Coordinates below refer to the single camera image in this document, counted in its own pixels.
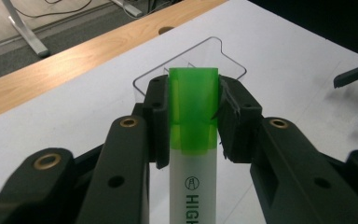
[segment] mounting hole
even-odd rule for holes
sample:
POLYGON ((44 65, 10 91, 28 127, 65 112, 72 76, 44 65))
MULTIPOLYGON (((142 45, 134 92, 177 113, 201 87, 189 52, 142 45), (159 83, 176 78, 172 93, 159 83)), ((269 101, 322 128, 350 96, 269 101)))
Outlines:
POLYGON ((115 189, 124 184, 124 177, 121 175, 115 175, 107 182, 110 188, 115 189))
POLYGON ((136 126, 137 124, 138 124, 137 119, 123 119, 120 122, 121 127, 124 127, 124 128, 131 128, 133 126, 136 126))
POLYGON ((328 182, 324 178, 316 177, 315 179, 313 179, 313 182, 322 189, 330 189, 331 188, 330 182, 328 182))
POLYGON ((269 121, 269 124, 271 124, 275 128, 280 128, 280 129, 287 129, 289 127, 289 124, 287 124, 286 121, 281 119, 272 119, 269 121))
POLYGON ((47 170, 47 169, 57 165, 58 163, 60 163, 60 161, 61 161, 60 154, 49 153, 49 154, 39 157, 34 162, 34 168, 36 170, 47 170))
POLYGON ((169 32, 171 29, 173 29, 174 27, 172 27, 172 26, 164 26, 164 27, 162 27, 162 28, 160 28, 159 30, 158 30, 158 34, 159 35, 162 35, 162 34, 164 34, 164 33, 166 33, 166 32, 169 32))

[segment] wooden desk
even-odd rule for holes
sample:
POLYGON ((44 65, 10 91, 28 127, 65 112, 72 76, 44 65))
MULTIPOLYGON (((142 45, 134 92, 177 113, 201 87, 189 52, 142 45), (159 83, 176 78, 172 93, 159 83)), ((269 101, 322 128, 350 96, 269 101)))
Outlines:
POLYGON ((226 0, 186 0, 0 78, 0 114, 176 27, 226 0))

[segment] floor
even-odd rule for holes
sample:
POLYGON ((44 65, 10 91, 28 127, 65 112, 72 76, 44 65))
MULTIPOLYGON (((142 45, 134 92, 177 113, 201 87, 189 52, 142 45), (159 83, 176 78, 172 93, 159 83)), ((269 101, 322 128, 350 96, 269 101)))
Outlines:
MULTIPOLYGON (((131 1, 131 4, 143 11, 143 13, 148 10, 148 1, 146 0, 131 1)), ((169 5, 170 2, 160 0, 158 1, 157 9, 160 10, 169 5)), ((129 17, 123 8, 112 2, 107 2, 66 19, 41 25, 34 32, 49 49, 51 55, 54 55, 95 36, 117 29, 131 21, 134 21, 134 19, 129 17)), ((41 60, 44 59, 39 58, 24 39, 17 34, 7 39, 7 41, 0 42, 0 77, 41 60)))
MULTIPOLYGON (((67 12, 82 8, 89 2, 82 10, 75 13, 65 13, 61 15, 51 15, 40 18, 29 18, 21 15, 22 20, 32 30, 40 29, 46 25, 52 24, 53 22, 61 21, 69 17, 73 17, 76 14, 85 12, 92 8, 99 7, 103 4, 107 4, 109 0, 71 0, 71 1, 60 1, 55 4, 48 4, 43 0, 11 0, 11 3, 15 8, 21 12, 36 16, 48 13, 67 12)), ((11 25, 8 19, 8 12, 5 8, 3 1, 0 0, 0 44, 10 41, 17 37, 19 34, 11 25)))

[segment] highlighter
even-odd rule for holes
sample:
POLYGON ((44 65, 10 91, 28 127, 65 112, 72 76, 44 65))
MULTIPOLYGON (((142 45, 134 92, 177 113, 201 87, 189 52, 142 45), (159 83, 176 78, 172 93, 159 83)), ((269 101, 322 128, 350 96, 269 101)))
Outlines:
POLYGON ((170 223, 216 219, 217 68, 171 68, 170 223))

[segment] green plastic cap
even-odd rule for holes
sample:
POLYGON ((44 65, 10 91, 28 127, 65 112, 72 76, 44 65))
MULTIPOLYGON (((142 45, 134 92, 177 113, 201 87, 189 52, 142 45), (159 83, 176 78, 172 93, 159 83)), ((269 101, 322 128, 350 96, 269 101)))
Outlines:
POLYGON ((170 126, 172 149, 204 154, 217 145, 217 68, 171 68, 170 126))

